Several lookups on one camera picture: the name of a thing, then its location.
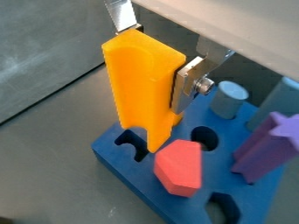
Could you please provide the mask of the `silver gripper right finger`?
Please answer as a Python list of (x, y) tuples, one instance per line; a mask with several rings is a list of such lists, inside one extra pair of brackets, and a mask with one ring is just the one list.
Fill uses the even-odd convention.
[(171, 110), (179, 115), (197, 94), (207, 95), (215, 85), (209, 74), (229, 60), (234, 51), (211, 39), (199, 36), (198, 56), (175, 73)]

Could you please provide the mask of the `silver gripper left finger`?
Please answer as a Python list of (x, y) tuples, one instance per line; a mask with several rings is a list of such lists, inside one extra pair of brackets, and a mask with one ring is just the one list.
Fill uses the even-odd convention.
[(139, 30), (141, 32), (145, 31), (145, 27), (137, 22), (137, 14), (131, 0), (105, 0), (105, 4), (117, 27), (117, 34), (130, 29)]

